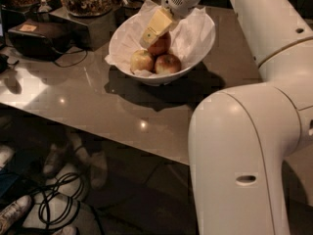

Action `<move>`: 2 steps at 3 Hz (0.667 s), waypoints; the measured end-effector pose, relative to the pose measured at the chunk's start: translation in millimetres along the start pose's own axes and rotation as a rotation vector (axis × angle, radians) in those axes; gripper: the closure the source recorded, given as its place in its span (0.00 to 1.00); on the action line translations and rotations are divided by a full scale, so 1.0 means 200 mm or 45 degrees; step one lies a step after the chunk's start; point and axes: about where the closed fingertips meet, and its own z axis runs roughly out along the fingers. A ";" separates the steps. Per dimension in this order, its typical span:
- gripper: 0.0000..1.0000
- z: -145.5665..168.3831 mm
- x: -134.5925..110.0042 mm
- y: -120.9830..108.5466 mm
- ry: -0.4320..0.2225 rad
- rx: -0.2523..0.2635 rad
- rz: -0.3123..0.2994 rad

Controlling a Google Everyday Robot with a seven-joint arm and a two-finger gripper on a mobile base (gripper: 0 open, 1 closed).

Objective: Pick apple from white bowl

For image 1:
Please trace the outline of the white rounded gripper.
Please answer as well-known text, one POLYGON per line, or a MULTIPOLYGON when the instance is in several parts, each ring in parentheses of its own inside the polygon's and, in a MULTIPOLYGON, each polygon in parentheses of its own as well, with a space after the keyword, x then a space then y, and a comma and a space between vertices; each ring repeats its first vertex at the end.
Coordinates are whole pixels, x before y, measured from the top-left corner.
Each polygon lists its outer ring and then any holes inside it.
POLYGON ((201 0, 161 0, 161 8, 157 9, 146 26, 140 44, 150 48, 161 36, 173 30, 177 21, 189 16, 201 0))

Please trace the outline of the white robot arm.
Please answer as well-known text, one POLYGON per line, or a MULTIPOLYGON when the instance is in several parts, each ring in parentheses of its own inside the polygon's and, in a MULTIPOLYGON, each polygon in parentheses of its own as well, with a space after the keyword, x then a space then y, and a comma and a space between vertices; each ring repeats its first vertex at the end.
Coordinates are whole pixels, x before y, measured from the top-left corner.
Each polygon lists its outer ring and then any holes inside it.
POLYGON ((286 156, 311 144, 313 30, 288 0, 230 0, 261 82, 195 109, 189 165, 200 235, 290 235, 286 156))

